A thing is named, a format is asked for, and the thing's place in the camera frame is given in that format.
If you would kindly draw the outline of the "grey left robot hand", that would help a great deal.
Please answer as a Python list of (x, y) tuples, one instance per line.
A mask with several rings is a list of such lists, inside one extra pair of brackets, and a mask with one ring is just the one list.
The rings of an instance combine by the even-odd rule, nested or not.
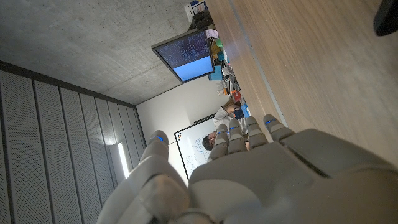
[[(220, 125), (208, 161), (187, 182), (156, 131), (139, 165), (112, 192), (99, 223), (396, 223), (397, 168), (316, 129), (272, 115)], [(266, 139), (266, 133), (272, 142)]]

